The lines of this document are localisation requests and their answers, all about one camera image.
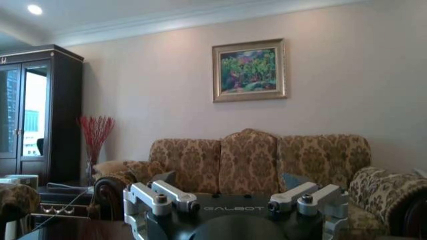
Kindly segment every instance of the crown molding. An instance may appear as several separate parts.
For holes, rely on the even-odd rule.
[[[193,7],[65,29],[52,33],[48,43],[68,47],[367,1],[372,0],[253,0]]]

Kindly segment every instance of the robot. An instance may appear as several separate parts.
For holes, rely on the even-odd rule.
[[[233,197],[229,201],[233,204],[239,202],[241,206],[211,206],[211,203],[223,202],[204,197],[203,205],[195,194],[183,192],[163,180],[148,185],[139,182],[123,190],[124,222],[131,225],[136,240],[151,240],[151,237],[197,240],[211,236],[209,239],[243,239],[236,236],[237,230],[229,230],[229,225],[236,225],[237,229],[241,225],[240,229],[252,231],[251,239],[259,233],[260,239],[313,239],[316,236],[317,239],[333,240],[348,224],[348,192],[333,184],[320,188],[307,182],[284,193],[273,194],[267,207],[244,206],[248,202],[243,198]],[[263,198],[251,201],[261,202],[265,202]]]

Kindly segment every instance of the bolt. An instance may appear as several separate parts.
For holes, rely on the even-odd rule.
[[[313,196],[311,196],[309,194],[304,194],[301,196],[301,201],[305,203],[305,204],[311,204],[313,202]]]
[[[267,205],[267,208],[271,212],[276,212],[280,209],[279,203],[276,201],[271,201]]]
[[[200,204],[196,201],[192,201],[189,203],[189,212],[193,214],[199,212],[199,210],[200,210]]]
[[[164,204],[167,201],[168,201],[168,198],[164,194],[159,194],[156,197],[155,197],[155,201],[157,204]]]

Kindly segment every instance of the glass vase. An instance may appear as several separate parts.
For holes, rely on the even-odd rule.
[[[93,154],[88,154],[87,156],[87,166],[85,166],[85,173],[87,173],[87,186],[91,187],[95,184],[95,178],[93,178],[93,174],[95,174],[95,170],[93,170],[93,166],[99,161],[99,154],[93,153]]]

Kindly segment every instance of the silver metal bracket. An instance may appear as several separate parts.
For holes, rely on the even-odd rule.
[[[319,185],[312,182],[305,182],[287,192],[276,193],[269,198],[268,210],[271,212],[283,213],[292,210],[297,199],[304,194],[311,194],[319,189]]]
[[[177,211],[184,213],[195,213],[199,211],[200,205],[197,203],[197,197],[192,193],[183,192],[163,180],[153,181],[151,183],[151,189],[171,199]]]
[[[124,222],[131,225],[133,238],[144,240],[141,231],[145,227],[143,212],[144,203],[156,216],[165,216],[172,210],[172,201],[163,194],[157,194],[140,182],[133,183],[123,190]]]
[[[333,184],[297,198],[296,208],[305,216],[315,216],[317,211],[323,213],[323,240],[336,239],[340,229],[348,227],[348,192]]]

